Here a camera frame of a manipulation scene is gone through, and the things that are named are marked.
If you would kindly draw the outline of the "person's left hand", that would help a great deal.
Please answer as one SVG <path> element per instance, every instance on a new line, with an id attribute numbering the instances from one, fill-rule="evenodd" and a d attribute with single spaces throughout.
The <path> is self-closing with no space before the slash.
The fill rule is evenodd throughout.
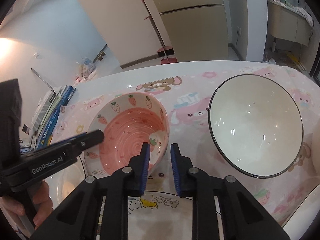
<path id="1" fill-rule="evenodd" d="M 37 213 L 33 218 L 36 230 L 53 211 L 53 202 L 49 196 L 49 185 L 43 180 L 37 191 L 31 196 L 33 206 L 37 207 Z M 28 230 L 20 220 L 20 216 L 25 215 L 23 204 L 9 196 L 4 196 L 1 197 L 1 208 L 7 212 L 17 227 L 26 235 Z"/>

